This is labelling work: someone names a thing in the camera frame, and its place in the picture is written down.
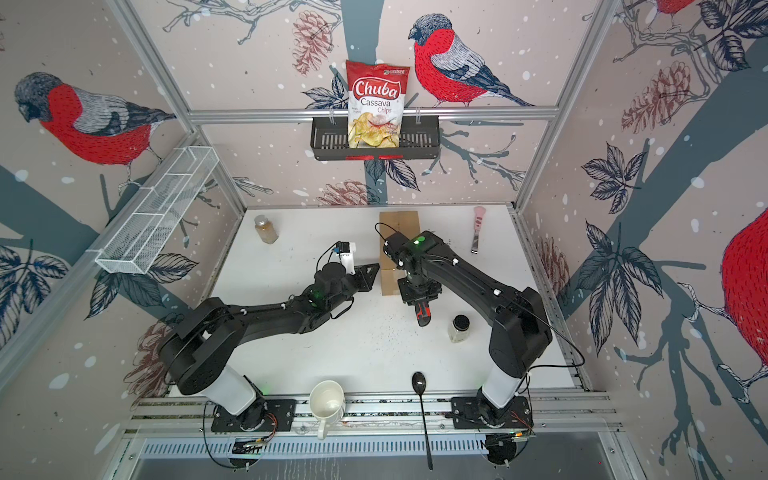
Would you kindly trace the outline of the red black utility knife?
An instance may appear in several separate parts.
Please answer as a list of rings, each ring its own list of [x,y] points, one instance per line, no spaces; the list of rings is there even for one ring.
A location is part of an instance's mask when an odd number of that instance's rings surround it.
[[[426,327],[432,319],[431,310],[427,301],[420,301],[414,305],[416,319],[419,327]]]

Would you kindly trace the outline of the brown cardboard express box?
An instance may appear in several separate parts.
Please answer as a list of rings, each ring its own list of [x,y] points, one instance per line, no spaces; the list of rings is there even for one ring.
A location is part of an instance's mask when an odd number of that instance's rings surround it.
[[[379,257],[381,294],[399,296],[398,280],[406,273],[398,268],[397,261],[389,257],[391,250],[397,251],[407,240],[421,232],[417,211],[382,211],[379,213],[379,233],[382,253]]]

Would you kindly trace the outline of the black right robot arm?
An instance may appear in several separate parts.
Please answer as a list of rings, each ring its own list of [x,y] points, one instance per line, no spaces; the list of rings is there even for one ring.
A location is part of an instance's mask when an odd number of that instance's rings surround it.
[[[400,295],[414,308],[421,327],[431,321],[430,303],[444,288],[490,326],[488,351],[494,367],[480,394],[486,405],[506,408],[532,364],[552,342],[541,295],[530,287],[520,291],[493,279],[429,231],[412,239],[396,231],[384,240],[383,252],[405,272],[398,280]]]

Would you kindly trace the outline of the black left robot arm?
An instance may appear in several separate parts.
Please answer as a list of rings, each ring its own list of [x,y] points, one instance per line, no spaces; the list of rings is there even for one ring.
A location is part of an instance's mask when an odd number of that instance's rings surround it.
[[[262,395],[228,365],[237,347],[262,338],[313,332],[346,313],[358,293],[373,289],[377,263],[348,272],[328,263],[298,296],[257,306],[226,305],[218,297],[204,300],[176,325],[159,348],[159,358],[179,392],[201,394],[233,416],[242,416]]]

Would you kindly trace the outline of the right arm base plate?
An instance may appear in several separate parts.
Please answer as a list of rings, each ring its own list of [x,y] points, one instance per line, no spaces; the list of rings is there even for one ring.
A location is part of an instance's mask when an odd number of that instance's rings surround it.
[[[532,409],[523,396],[514,396],[504,407],[495,407],[481,393],[475,396],[452,397],[445,415],[457,430],[519,429],[532,430]]]

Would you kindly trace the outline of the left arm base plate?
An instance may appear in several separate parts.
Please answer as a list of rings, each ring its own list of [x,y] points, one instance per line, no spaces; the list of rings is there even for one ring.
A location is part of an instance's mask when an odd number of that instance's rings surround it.
[[[235,416],[224,407],[216,406],[211,431],[214,433],[288,432],[297,407],[292,398],[258,397],[246,410]]]

